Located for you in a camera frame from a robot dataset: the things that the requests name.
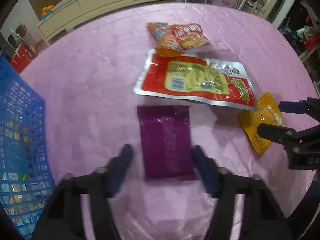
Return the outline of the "large red silver snack bag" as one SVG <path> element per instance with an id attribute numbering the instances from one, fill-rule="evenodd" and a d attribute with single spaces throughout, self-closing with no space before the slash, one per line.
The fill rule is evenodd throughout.
<path id="1" fill-rule="evenodd" d="M 242 63 L 196 54 L 162 57 L 156 50 L 150 50 L 133 91 L 138 95 L 211 106 L 257 109 L 253 85 Z"/>

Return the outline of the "yellow snack pouch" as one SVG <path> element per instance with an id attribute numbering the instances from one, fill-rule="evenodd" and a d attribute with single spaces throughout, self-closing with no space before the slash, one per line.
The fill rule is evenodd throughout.
<path id="1" fill-rule="evenodd" d="M 257 111 L 241 111 L 238 114 L 238 122 L 259 155 L 263 155 L 272 142 L 259 137 L 257 127 L 260 124 L 276 126 L 283 126 L 284 124 L 282 113 L 271 93 L 265 93 L 258 99 Z"/>

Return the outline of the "blue plastic basket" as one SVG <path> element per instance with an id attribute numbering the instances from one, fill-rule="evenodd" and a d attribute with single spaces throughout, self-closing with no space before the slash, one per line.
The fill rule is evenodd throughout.
<path id="1" fill-rule="evenodd" d="M 45 101 L 1 49 L 1 211 L 31 239 L 54 192 L 45 139 Z"/>

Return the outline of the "pile of oranges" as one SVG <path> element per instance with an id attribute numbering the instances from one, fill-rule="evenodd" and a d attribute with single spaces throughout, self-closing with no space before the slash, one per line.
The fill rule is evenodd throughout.
<path id="1" fill-rule="evenodd" d="M 54 8 L 54 5 L 49 5 L 47 7 L 42 8 L 42 14 L 41 16 L 43 17 L 45 14 L 47 14 L 48 12 L 52 11 L 52 9 Z"/>

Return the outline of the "red chips snack bag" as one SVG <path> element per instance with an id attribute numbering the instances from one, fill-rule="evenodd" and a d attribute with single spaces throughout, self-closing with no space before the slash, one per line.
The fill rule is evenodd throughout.
<path id="1" fill-rule="evenodd" d="M 170 29 L 184 50 L 210 44 L 208 38 L 203 35 L 202 27 L 197 23 L 171 25 Z"/>

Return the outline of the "orange cartoon snack bag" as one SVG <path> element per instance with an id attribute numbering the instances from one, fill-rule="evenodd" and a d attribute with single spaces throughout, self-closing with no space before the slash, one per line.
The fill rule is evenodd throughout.
<path id="1" fill-rule="evenodd" d="M 166 22 L 149 22 L 147 27 L 156 40 L 156 54 L 161 57 L 177 57 L 184 49 L 174 37 L 170 25 Z"/>

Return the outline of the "red paper bag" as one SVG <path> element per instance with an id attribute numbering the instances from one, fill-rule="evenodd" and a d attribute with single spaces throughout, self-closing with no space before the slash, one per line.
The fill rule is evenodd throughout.
<path id="1" fill-rule="evenodd" d="M 25 68 L 33 61 L 34 52 L 30 46 L 28 46 L 25 42 L 22 42 L 10 60 L 10 64 L 18 74 L 21 74 L 25 70 Z"/>

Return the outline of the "purple snack packet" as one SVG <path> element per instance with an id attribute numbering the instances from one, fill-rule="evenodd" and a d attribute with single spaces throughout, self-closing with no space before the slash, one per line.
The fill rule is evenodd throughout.
<path id="1" fill-rule="evenodd" d="M 189 106 L 138 106 L 146 180 L 193 181 Z"/>

